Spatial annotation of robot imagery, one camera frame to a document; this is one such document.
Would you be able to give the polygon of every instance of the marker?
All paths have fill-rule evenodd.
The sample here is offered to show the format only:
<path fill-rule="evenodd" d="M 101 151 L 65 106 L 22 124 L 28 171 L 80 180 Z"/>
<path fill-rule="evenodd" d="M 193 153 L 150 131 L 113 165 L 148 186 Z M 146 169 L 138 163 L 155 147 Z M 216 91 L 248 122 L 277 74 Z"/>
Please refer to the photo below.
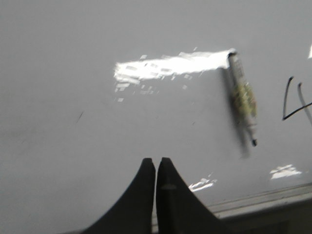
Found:
<path fill-rule="evenodd" d="M 255 137 L 257 128 L 257 105 L 250 84 L 244 77 L 244 71 L 237 51 L 233 50 L 228 55 L 228 61 L 234 82 L 233 101 L 246 130 L 250 136 L 253 146 L 257 145 Z"/>

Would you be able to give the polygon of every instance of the black shape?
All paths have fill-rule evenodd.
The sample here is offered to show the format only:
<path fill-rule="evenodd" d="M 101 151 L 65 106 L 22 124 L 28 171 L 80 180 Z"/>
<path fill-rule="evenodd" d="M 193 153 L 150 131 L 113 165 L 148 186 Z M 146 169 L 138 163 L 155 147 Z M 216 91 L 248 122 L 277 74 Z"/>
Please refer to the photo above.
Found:
<path fill-rule="evenodd" d="M 154 187 L 155 167 L 145 158 L 116 204 L 82 234 L 150 234 Z"/>
<path fill-rule="evenodd" d="M 306 104 L 306 102 L 304 101 L 304 98 L 303 98 L 303 94 L 302 94 L 302 91 L 301 91 L 301 85 L 302 85 L 302 83 L 300 82 L 298 84 L 298 95 L 299 95 L 299 99 L 300 99 L 301 104 L 303 106 L 306 106 L 307 104 Z M 307 117 L 308 117 L 308 119 L 310 121 L 310 124 L 312 125 L 312 115 L 311 115 L 309 109 L 305 108 L 304 111 L 306 112 L 306 115 L 307 115 Z"/>
<path fill-rule="evenodd" d="M 158 169 L 156 208 L 159 234 L 231 234 L 195 197 L 169 158 Z"/>
<path fill-rule="evenodd" d="M 302 106 L 302 107 L 300 107 L 300 108 L 294 110 L 294 111 L 291 112 L 289 115 L 286 115 L 287 95 L 288 95 L 289 85 L 290 85 L 292 79 L 293 79 L 293 77 L 290 77 L 290 78 L 288 79 L 288 82 L 287 82 L 287 85 L 286 85 L 285 96 L 284 96 L 284 106 L 283 106 L 283 118 L 282 118 L 282 120 L 287 120 L 290 116 L 296 114 L 298 111 L 301 111 L 302 109 L 307 108 L 307 107 L 309 107 L 309 106 L 312 105 L 312 102 L 310 102 L 309 104 L 304 105 L 304 106 Z"/>

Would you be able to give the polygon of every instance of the dry erase marker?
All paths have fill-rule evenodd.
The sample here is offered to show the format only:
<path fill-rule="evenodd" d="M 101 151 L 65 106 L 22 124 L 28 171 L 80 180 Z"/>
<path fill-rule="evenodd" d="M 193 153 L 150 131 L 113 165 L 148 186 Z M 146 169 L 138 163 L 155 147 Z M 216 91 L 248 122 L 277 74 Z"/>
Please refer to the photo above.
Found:
<path fill-rule="evenodd" d="M 253 146 L 257 145 L 255 137 L 257 127 L 257 105 L 250 84 L 244 77 L 241 61 L 235 50 L 228 55 L 230 71 L 234 82 L 233 101 L 251 138 Z"/>

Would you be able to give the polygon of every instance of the black object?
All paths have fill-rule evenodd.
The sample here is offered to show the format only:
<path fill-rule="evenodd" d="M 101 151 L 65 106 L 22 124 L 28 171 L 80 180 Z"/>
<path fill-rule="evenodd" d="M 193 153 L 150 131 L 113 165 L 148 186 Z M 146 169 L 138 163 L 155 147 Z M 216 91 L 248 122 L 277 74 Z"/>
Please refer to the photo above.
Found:
<path fill-rule="evenodd" d="M 82 234 L 150 234 L 154 189 L 155 167 L 145 158 L 121 198 Z"/>
<path fill-rule="evenodd" d="M 195 197 L 169 158 L 158 169 L 156 208 L 159 234 L 231 234 Z"/>
<path fill-rule="evenodd" d="M 155 168 L 142 161 L 136 177 L 116 204 L 82 234 L 151 234 Z M 156 208 L 159 234 L 231 234 L 195 197 L 169 158 L 158 169 Z"/>

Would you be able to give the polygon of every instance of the black marker writing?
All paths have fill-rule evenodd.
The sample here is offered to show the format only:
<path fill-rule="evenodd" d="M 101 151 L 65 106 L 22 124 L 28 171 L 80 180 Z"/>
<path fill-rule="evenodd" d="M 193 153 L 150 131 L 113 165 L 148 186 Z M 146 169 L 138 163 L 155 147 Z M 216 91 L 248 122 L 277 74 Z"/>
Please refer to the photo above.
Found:
<path fill-rule="evenodd" d="M 302 106 L 306 106 L 307 104 L 306 104 L 306 102 L 303 99 L 303 95 L 302 95 L 302 91 L 301 91 L 301 85 L 302 85 L 302 83 L 300 82 L 298 84 L 298 95 L 299 95 L 299 99 L 301 101 Z M 311 113 L 310 113 L 309 109 L 305 108 L 304 111 L 306 112 L 306 115 L 307 115 L 307 117 L 308 117 L 308 119 L 310 121 L 310 124 L 312 125 L 312 116 L 311 116 Z"/>
<path fill-rule="evenodd" d="M 288 95 L 289 85 L 290 85 L 292 79 L 293 79 L 293 77 L 290 77 L 290 78 L 288 79 L 287 86 L 286 86 L 286 91 L 285 91 L 285 96 L 284 96 L 284 108 L 283 108 L 283 118 L 282 118 L 282 120 L 286 120 L 286 119 L 288 119 L 290 116 L 296 114 L 298 111 L 301 111 L 301 110 L 307 108 L 308 106 L 311 106 L 311 105 L 312 105 L 312 102 L 309 103 L 309 104 L 303 105 L 302 107 L 300 107 L 300 108 L 294 110 L 293 112 L 291 112 L 289 115 L 286 115 L 287 95 Z M 303 101 L 303 102 L 301 102 L 301 103 L 304 103 L 304 104 L 305 104 L 304 99 L 303 99 L 303 96 L 302 96 L 302 93 L 301 93 L 301 84 L 299 84 L 299 86 L 298 86 L 298 92 L 299 92 L 299 98 L 300 98 L 300 100 Z"/>

